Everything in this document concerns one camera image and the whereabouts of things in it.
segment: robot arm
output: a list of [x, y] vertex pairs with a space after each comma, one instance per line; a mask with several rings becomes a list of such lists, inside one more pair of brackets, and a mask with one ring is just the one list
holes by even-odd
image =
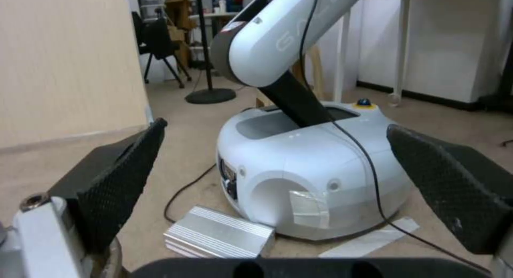
[[[326, 109], [288, 68], [314, 0], [254, 0], [214, 38], [211, 60], [227, 79], [258, 87], [299, 126], [330, 121]], [[318, 0], [305, 38], [313, 45], [358, 0]]]

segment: black pole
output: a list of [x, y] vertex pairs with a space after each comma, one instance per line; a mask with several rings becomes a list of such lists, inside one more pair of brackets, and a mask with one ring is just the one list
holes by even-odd
[[198, 14], [200, 16], [201, 44], [203, 46], [203, 57], [205, 59], [205, 71], [207, 72], [207, 89], [190, 93], [185, 100], [194, 104], [212, 104], [229, 101], [236, 97], [235, 91], [227, 88], [213, 88], [212, 75], [210, 73], [210, 57], [208, 54], [207, 31], [205, 28], [205, 16], [203, 15], [203, 0], [196, 0], [198, 3]]
[[196, 0], [198, 14], [200, 15], [201, 45], [203, 46], [203, 57], [205, 59], [205, 71], [207, 72], [208, 90], [212, 90], [212, 75], [210, 73], [210, 57], [208, 55], [207, 30], [205, 27], [205, 16], [203, 15], [203, 0]]

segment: black cable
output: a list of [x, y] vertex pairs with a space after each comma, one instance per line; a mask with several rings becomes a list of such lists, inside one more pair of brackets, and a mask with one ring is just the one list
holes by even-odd
[[196, 88], [198, 87], [198, 84], [200, 83], [202, 72], [203, 72], [203, 69], [200, 69], [200, 73], [198, 73], [198, 78], [196, 78], [196, 82], [194, 83], [191, 93], [194, 93], [196, 91]]
[[[315, 12], [315, 8], [317, 7], [317, 1], [318, 0], [314, 0], [313, 1], [313, 7], [310, 11], [310, 15], [308, 17], [308, 21], [306, 22], [306, 26], [305, 26], [305, 30], [303, 31], [303, 36], [301, 38], [301, 45], [300, 45], [300, 51], [299, 51], [299, 55], [300, 55], [300, 63], [301, 63], [301, 74], [302, 74], [302, 77], [305, 81], [305, 85], [306, 85], [306, 88], [308, 88], [308, 90], [310, 90], [310, 92], [313, 94], [313, 91], [310, 87], [310, 85], [308, 84], [308, 82], [306, 81], [306, 75], [305, 75], [305, 68], [304, 68], [304, 65], [303, 65], [303, 46], [304, 46], [304, 43], [305, 43], [305, 38], [306, 38], [306, 33], [308, 31], [308, 27], [310, 26], [310, 21], [312, 20], [312, 17], [313, 17], [313, 13]], [[383, 218], [383, 221], [385, 221], [385, 223], [387, 223], [388, 225], [394, 227], [396, 230], [398, 230], [399, 232], [402, 232], [403, 234], [406, 234], [426, 245], [429, 245], [430, 247], [433, 247], [434, 249], [448, 255], [448, 256], [451, 256], [452, 258], [456, 259], [456, 260], [459, 260], [460, 262], [463, 262], [464, 264], [467, 264], [471, 267], [474, 267], [482, 272], [485, 272], [486, 274], [489, 274], [490, 272], [488, 271], [488, 269], [476, 264], [476, 263], [473, 263], [472, 261], [469, 261], [465, 258], [462, 258], [460, 256], [457, 256], [456, 254], [453, 254], [451, 252], [449, 252], [448, 250], [445, 250], [444, 248], [436, 245], [436, 244], [433, 244], [431, 243], [430, 241], [427, 241], [423, 238], [420, 238], [412, 233], [409, 233], [408, 231], [396, 226], [392, 221], [390, 221], [386, 216], [385, 216], [385, 213], [383, 212], [383, 207], [381, 206], [381, 196], [380, 196], [380, 187], [379, 187], [379, 183], [378, 183], [378, 175], [376, 173], [376, 168], [374, 167], [374, 163], [372, 162], [372, 159], [370, 158], [370, 155], [369, 153], [367, 152], [367, 150], [365, 150], [365, 147], [358, 141], [358, 139], [356, 139], [353, 135], [351, 135], [348, 131], [346, 131], [344, 128], [342, 128], [341, 126], [339, 126], [336, 122], [335, 122], [335, 119], [333, 119], [333, 117], [328, 114], [328, 118], [330, 120], [330, 122], [338, 129], [340, 130], [341, 132], [343, 132], [346, 136], [348, 136], [353, 142], [354, 144], [356, 144], [358, 146], [358, 148], [361, 150], [361, 152], [363, 152], [363, 155], [365, 156], [365, 158], [367, 159], [367, 161], [369, 162], [369, 166], [370, 166], [370, 170], [372, 171], [372, 177], [374, 179], [374, 188], [375, 188], [375, 191], [376, 191], [376, 202], [378, 204], [378, 211], [380, 213], [380, 216], [381, 218]]]
[[170, 223], [176, 223], [176, 221], [174, 221], [173, 218], [171, 218], [171, 216], [169, 216], [167, 214], [168, 210], [169, 210], [169, 207], [171, 207], [171, 204], [173, 203], [174, 199], [176, 199], [176, 197], [178, 197], [178, 195], [183, 192], [184, 190], [186, 190], [187, 188], [189, 188], [191, 185], [194, 185], [195, 183], [198, 183], [198, 181], [200, 181], [201, 179], [203, 179], [203, 177], [205, 177], [213, 168], [216, 167], [216, 164], [214, 164], [213, 166], [211, 166], [210, 168], [208, 168], [205, 172], [203, 172], [203, 174], [201, 174], [198, 178], [196, 178], [194, 181], [188, 183], [187, 185], [181, 187], [176, 193], [174, 193], [174, 195], [171, 197], [171, 199], [169, 199], [169, 201], [167, 202], [166, 206], [164, 207], [164, 219], [166, 219], [168, 222]]

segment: yellow ring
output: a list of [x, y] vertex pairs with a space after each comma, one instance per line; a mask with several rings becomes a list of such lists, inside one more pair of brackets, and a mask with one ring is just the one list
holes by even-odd
[[377, 106], [375, 104], [371, 104], [370, 106], [360, 106], [357, 103], [353, 103], [353, 108], [359, 108], [361, 110], [375, 110]]

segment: white paper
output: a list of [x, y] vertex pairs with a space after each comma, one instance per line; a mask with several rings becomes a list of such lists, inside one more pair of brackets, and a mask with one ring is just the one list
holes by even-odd
[[[410, 217], [404, 217], [393, 222], [408, 233], [418, 229], [418, 224]], [[340, 246], [328, 250], [319, 255], [319, 258], [358, 258], [376, 251], [379, 248], [392, 243], [405, 236], [404, 233], [387, 225], [379, 230], [374, 230], [358, 238], [354, 238]]]

